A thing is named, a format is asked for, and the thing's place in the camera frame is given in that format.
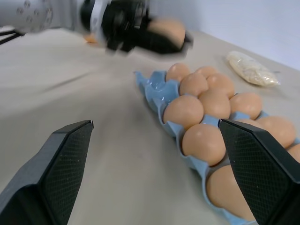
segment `table surface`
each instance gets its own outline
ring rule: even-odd
[[[270,114],[300,129],[300,72],[202,33],[186,58],[160,59],[142,51],[112,57],[61,30],[28,35],[0,48],[0,191],[54,130],[93,120],[85,174],[71,225],[224,225],[205,203],[200,179],[135,87],[133,71],[150,75],[183,61],[211,65],[236,91],[255,91]],[[229,51],[243,51],[278,73],[282,85],[258,88],[228,67]]]

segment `egg carton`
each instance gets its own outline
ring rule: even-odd
[[[193,170],[196,170],[202,178],[202,194],[206,203],[217,213],[225,217],[231,225],[254,225],[257,224],[255,221],[248,222],[242,218],[239,218],[232,213],[228,212],[225,209],[218,208],[214,206],[206,193],[206,180],[207,178],[217,169],[230,165],[229,158],[227,154],[222,159],[222,161],[214,167],[210,167],[208,163],[201,161],[193,156],[184,156],[182,154],[181,142],[184,136],[185,130],[182,125],[176,124],[170,121],[166,123],[163,122],[163,114],[170,102],[178,98],[179,95],[179,86],[180,83],[176,80],[165,81],[166,71],[154,71],[150,78],[146,78],[140,72],[135,72],[135,81],[136,85],[139,88],[140,92],[145,96],[150,108],[157,113],[158,120],[164,130],[176,140],[176,146],[178,153],[185,163]],[[266,112],[261,111],[257,119],[262,117],[269,116]],[[250,117],[241,112],[235,112],[230,115],[230,119],[239,120],[239,119],[250,119]],[[218,127],[219,119],[211,117],[209,115],[204,115],[201,123],[211,124],[215,127]],[[300,139],[296,139],[294,145],[300,143]]]

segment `white wall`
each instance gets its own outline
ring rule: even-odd
[[[154,1],[156,14],[300,70],[300,0]]]

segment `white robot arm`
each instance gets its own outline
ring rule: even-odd
[[[111,50],[138,46],[159,54],[181,53],[167,37],[147,31],[151,22],[143,0],[0,0],[0,27],[14,31],[3,44],[27,33],[64,28],[83,35],[93,33]],[[186,37],[185,43],[191,40]]]

